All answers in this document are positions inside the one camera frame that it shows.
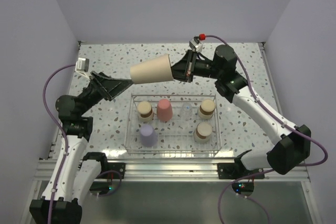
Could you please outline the tall beige cup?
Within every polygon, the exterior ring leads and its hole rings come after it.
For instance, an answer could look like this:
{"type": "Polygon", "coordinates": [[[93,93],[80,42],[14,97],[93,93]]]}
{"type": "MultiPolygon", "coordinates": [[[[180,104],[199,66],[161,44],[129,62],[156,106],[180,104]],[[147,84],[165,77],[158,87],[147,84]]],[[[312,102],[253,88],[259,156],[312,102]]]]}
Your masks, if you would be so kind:
{"type": "Polygon", "coordinates": [[[173,81],[169,55],[162,55],[132,66],[130,76],[134,84],[173,81]]]}

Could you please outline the red plastic cup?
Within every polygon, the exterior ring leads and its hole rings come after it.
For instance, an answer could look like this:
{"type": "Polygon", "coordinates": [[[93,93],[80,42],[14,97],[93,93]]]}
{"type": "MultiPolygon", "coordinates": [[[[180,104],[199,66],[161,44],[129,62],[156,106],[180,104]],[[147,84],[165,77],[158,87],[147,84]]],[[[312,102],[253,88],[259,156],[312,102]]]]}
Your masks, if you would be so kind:
{"type": "Polygon", "coordinates": [[[169,100],[161,99],[156,107],[157,118],[162,122],[169,121],[173,116],[172,105],[169,100]]]}

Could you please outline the cream steel cup brown band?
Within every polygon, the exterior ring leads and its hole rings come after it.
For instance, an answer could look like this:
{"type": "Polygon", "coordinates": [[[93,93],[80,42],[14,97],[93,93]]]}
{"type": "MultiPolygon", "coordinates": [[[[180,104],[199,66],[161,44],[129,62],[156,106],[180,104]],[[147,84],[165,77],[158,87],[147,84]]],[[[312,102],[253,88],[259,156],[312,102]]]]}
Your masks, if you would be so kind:
{"type": "Polygon", "coordinates": [[[211,99],[205,99],[201,102],[201,105],[198,107],[198,115],[200,118],[209,120],[216,109],[216,104],[211,99]]]}

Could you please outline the clear glass cup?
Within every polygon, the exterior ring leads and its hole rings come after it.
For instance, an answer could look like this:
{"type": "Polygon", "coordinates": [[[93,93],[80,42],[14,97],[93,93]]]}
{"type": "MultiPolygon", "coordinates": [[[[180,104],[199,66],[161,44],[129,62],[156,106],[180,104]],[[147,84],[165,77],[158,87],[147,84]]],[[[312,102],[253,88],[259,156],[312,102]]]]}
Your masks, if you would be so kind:
{"type": "Polygon", "coordinates": [[[190,121],[193,116],[193,107],[190,103],[183,103],[180,111],[180,117],[184,121],[190,121]]]}

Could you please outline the purple plastic cup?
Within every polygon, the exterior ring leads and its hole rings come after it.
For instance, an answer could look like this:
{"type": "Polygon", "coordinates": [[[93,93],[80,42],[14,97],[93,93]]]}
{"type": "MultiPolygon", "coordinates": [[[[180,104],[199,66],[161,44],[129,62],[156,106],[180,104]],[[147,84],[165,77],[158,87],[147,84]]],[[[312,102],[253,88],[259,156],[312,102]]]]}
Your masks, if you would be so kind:
{"type": "Polygon", "coordinates": [[[144,124],[140,128],[140,141],[146,147],[153,147],[157,144],[158,136],[155,129],[148,124],[144,124]]]}

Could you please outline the steel cup back row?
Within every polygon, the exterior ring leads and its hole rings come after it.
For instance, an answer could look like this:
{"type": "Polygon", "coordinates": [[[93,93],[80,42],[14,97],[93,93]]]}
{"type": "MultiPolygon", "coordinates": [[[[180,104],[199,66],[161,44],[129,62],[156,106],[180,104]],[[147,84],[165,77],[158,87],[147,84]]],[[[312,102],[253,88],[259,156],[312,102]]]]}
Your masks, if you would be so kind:
{"type": "Polygon", "coordinates": [[[213,127],[207,122],[201,122],[197,125],[193,138],[198,143],[207,143],[211,139],[213,127]]]}

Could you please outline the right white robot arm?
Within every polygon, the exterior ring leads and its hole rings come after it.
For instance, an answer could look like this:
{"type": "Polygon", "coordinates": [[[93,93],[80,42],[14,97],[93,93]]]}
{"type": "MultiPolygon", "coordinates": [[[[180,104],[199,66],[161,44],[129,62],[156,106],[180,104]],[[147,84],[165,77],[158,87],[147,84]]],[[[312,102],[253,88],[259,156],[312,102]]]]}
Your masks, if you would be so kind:
{"type": "Polygon", "coordinates": [[[188,50],[172,67],[175,80],[192,82],[194,76],[215,79],[217,92],[254,120],[267,134],[273,148],[265,151],[247,150],[234,159],[233,176],[246,178],[253,170],[271,168],[286,174],[310,155],[310,129],[287,121],[250,87],[237,70],[238,57],[229,45],[216,47],[212,60],[199,52],[188,50]]]}

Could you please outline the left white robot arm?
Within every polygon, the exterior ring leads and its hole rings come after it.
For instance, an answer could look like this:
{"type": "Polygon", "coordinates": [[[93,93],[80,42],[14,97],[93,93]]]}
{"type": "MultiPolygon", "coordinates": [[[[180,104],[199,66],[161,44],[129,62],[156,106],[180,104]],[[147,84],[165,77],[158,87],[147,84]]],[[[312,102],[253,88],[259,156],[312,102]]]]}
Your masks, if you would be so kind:
{"type": "Polygon", "coordinates": [[[105,153],[85,152],[93,118],[84,114],[101,100],[113,100],[133,82],[94,71],[89,79],[79,95],[62,95],[56,101],[56,123],[62,134],[60,153],[41,198],[30,203],[29,211],[35,223],[80,223],[82,205],[93,181],[109,173],[105,153]]]}

